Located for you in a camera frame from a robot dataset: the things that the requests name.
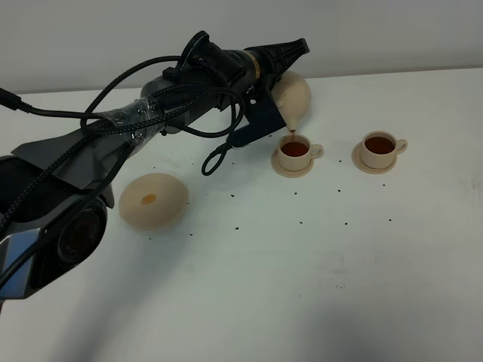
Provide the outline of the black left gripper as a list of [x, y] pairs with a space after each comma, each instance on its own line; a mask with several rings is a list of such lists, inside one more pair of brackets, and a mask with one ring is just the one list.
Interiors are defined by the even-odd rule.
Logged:
[[309, 46], [304, 38], [244, 50], [226, 50], [232, 62], [226, 83], [243, 98], [248, 108], [249, 103], [255, 104], [264, 91], [273, 87], [277, 78], [307, 53]]

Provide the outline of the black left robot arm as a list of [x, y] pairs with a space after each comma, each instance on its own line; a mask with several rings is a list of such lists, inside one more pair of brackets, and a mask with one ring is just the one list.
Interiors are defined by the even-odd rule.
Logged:
[[25, 299], [87, 259], [103, 238], [114, 205], [111, 183], [129, 157], [156, 135], [223, 138], [204, 161], [212, 174], [226, 153], [284, 127], [272, 96], [282, 76], [309, 52], [304, 39], [224, 50], [198, 32], [127, 106], [98, 112], [38, 109], [7, 90], [5, 108], [79, 120], [61, 137], [24, 143], [1, 159], [1, 298]]

